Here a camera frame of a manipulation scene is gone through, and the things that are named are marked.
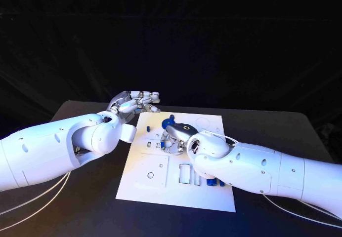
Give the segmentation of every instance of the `black backdrop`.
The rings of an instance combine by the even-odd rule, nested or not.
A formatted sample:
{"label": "black backdrop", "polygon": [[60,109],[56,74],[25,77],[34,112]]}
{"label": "black backdrop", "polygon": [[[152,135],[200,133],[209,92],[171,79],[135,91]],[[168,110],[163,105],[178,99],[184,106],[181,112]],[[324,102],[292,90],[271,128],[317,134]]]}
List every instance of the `black backdrop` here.
{"label": "black backdrop", "polygon": [[342,112],[337,13],[327,1],[1,1],[1,136],[122,90],[318,126]]}

